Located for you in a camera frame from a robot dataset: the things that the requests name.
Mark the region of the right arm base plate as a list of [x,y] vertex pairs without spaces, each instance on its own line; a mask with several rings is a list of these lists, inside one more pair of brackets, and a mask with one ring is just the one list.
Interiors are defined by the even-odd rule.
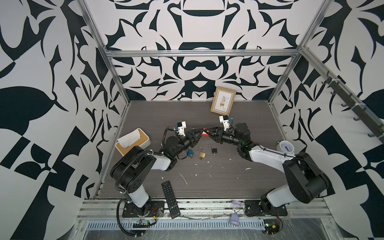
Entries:
[[288,211],[285,205],[274,207],[267,199],[245,200],[245,214],[248,217],[275,216],[286,217]]

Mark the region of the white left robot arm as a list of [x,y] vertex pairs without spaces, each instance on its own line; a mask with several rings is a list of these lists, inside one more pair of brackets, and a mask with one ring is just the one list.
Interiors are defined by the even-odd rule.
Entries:
[[158,152],[146,151],[142,147],[133,147],[110,170],[115,180],[115,189],[125,196],[128,203],[143,208],[151,200],[143,186],[151,170],[170,171],[178,162],[182,152],[192,149],[199,142],[204,129],[192,129],[185,133],[162,139],[162,148]]

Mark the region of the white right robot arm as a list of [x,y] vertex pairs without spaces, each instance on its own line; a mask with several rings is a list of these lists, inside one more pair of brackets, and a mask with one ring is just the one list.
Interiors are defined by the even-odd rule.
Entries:
[[308,204],[330,186],[328,176],[309,154],[285,154],[265,148],[251,140],[251,132],[245,123],[237,124],[232,131],[215,127],[207,129],[206,133],[219,144],[235,145],[243,159],[264,164],[285,174],[286,185],[261,197],[260,205],[264,213],[292,202]]

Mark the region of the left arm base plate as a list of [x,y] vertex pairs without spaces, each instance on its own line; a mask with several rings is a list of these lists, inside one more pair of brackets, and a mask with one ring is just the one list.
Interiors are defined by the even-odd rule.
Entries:
[[122,216],[123,218],[163,217],[164,209],[164,201],[148,201],[141,208],[134,203],[125,203]]

